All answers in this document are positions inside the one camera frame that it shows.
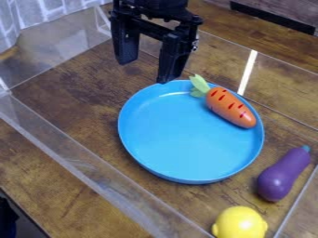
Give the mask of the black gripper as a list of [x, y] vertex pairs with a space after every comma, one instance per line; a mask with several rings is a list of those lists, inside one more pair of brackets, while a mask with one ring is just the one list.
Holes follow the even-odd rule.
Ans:
[[[115, 58], [120, 65], [138, 59], [141, 33], [162, 42], [157, 82], [165, 84], [182, 75], [197, 39], [202, 18], [187, 10], [189, 0], [114, 0], [111, 31]], [[173, 31], [150, 22], [179, 22]]]

